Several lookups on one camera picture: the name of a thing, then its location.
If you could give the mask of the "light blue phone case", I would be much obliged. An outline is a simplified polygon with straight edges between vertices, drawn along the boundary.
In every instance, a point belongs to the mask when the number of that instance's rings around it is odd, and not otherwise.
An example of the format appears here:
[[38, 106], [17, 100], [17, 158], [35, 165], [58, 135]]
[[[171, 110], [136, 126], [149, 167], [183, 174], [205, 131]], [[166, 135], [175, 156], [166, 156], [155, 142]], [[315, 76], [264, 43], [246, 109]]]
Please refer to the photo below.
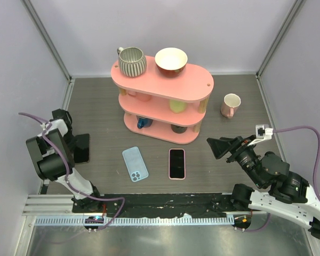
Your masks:
[[138, 182], [149, 177], [147, 167], [138, 147], [122, 151], [122, 156], [132, 182]]

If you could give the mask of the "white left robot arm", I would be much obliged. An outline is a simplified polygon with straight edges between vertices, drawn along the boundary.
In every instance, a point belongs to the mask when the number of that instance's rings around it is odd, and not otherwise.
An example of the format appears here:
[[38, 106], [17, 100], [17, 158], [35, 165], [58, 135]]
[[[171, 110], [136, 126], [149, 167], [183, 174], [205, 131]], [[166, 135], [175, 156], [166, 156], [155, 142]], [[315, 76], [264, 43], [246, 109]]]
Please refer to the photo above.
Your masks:
[[63, 109], [54, 110], [49, 121], [28, 113], [19, 115], [34, 119], [42, 128], [40, 134], [26, 141], [37, 175], [69, 189], [77, 212], [99, 212], [103, 200], [97, 188], [75, 169], [76, 164], [89, 161], [90, 135], [73, 135], [72, 117]]

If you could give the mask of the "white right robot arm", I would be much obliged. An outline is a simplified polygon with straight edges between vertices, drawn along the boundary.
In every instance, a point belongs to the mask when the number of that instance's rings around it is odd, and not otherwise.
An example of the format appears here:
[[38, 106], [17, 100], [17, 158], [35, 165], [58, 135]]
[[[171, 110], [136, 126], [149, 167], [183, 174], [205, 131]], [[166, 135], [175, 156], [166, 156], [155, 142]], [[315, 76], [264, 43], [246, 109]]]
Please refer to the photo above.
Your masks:
[[290, 165], [268, 151], [264, 157], [254, 151], [256, 144], [268, 140], [255, 135], [247, 138], [208, 138], [216, 159], [230, 154], [227, 163], [237, 162], [256, 188], [242, 183], [234, 185], [230, 197], [232, 208], [238, 211], [265, 211], [290, 220], [320, 239], [320, 199], [314, 188], [299, 174], [290, 171]]

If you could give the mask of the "dark teal mug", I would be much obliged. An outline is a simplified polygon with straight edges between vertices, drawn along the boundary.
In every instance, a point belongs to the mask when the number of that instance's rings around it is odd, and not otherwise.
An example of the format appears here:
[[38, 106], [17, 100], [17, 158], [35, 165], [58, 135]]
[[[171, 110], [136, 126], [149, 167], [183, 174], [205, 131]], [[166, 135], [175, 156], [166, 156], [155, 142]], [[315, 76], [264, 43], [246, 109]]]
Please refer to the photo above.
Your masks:
[[178, 125], [171, 124], [171, 129], [172, 129], [172, 131], [174, 133], [182, 134], [182, 133], [186, 132], [187, 127], [186, 126], [178, 126]]

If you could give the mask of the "pink mug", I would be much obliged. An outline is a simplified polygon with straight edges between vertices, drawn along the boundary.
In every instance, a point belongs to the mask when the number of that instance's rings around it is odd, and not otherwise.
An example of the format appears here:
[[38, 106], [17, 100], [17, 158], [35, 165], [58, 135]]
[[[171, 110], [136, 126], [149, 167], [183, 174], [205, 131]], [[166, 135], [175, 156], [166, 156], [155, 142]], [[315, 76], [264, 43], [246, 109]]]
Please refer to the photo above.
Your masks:
[[241, 98], [234, 93], [229, 93], [223, 98], [220, 112], [226, 118], [233, 118], [240, 105]]

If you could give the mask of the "yellow-green cup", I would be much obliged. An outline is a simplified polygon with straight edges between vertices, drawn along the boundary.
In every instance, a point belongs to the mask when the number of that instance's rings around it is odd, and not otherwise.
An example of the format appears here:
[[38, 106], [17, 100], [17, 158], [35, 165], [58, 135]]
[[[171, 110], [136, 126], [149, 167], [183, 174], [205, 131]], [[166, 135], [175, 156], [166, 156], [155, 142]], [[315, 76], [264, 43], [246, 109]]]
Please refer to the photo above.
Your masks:
[[173, 113], [179, 114], [179, 113], [182, 113], [186, 110], [187, 103], [183, 102], [183, 101], [170, 100], [169, 101], [169, 108]]

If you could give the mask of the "pink three-tier wooden shelf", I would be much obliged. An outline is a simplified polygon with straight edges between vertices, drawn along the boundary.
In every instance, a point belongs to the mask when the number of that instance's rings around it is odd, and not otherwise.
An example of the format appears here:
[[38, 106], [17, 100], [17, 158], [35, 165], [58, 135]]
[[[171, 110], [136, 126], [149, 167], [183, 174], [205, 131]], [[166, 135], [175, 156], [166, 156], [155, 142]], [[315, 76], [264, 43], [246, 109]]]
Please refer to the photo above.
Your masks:
[[[139, 77], [126, 77], [115, 62], [111, 68], [113, 82], [119, 88], [118, 102], [124, 110], [126, 127], [137, 134], [176, 143], [188, 144], [199, 135], [200, 126], [206, 113], [209, 96], [214, 87], [212, 75], [203, 67], [187, 64], [174, 78], [163, 76], [155, 64], [155, 58], [147, 56], [147, 70]], [[136, 91], [152, 96], [142, 102], [127, 94]], [[187, 103], [184, 112], [175, 114], [169, 108], [169, 101]], [[137, 128], [137, 116], [153, 119], [148, 128]], [[186, 132], [174, 133], [171, 124], [186, 126]]]

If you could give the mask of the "blue mug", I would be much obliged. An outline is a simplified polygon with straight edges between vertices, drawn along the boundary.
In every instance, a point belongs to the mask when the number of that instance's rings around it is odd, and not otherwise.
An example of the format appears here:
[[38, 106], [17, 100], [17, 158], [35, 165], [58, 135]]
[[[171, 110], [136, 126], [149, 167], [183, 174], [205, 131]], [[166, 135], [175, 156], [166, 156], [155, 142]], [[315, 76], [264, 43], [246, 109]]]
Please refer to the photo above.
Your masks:
[[153, 119], [137, 116], [137, 128], [148, 128], [153, 124]]

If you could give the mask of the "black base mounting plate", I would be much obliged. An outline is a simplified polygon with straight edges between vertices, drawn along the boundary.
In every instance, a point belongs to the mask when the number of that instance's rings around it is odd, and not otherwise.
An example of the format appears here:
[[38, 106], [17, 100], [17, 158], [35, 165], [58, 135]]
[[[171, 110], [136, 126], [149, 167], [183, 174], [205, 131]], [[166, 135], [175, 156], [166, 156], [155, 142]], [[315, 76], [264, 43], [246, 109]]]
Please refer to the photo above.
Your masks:
[[234, 205], [230, 194], [183, 193], [183, 194], [105, 194], [104, 199], [77, 200], [72, 198], [73, 213], [106, 213], [119, 218], [175, 218], [186, 213], [193, 218], [225, 217], [227, 212], [249, 211]]

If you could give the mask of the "pink cup on shelf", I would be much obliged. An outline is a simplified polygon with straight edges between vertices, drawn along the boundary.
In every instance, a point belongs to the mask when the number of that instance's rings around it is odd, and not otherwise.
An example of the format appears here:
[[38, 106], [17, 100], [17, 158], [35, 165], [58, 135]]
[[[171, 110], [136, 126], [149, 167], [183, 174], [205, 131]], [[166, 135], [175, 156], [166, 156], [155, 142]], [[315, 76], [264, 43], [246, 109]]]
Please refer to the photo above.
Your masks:
[[150, 94], [145, 94], [145, 93], [136, 92], [136, 91], [127, 91], [127, 94], [142, 102], [147, 102], [152, 98]]

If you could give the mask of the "red bowl white inside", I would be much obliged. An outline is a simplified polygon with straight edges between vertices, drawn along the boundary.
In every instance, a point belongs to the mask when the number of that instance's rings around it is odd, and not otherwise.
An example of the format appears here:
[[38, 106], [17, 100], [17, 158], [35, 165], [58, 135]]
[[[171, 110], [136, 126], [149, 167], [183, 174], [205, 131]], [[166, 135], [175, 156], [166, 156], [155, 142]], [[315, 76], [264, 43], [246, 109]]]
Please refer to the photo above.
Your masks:
[[187, 61], [187, 54], [175, 47], [161, 49], [155, 55], [155, 64], [159, 72], [168, 78], [178, 76], [185, 69]]

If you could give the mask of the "grey striped mug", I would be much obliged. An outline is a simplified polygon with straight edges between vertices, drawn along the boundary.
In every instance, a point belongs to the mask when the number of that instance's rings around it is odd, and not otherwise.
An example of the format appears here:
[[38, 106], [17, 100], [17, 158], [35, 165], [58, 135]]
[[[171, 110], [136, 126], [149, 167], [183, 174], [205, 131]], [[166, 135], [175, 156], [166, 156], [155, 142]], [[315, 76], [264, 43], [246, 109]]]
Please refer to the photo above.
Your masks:
[[143, 51], [137, 47], [119, 47], [117, 49], [120, 71], [127, 77], [138, 77], [147, 69], [147, 60]]

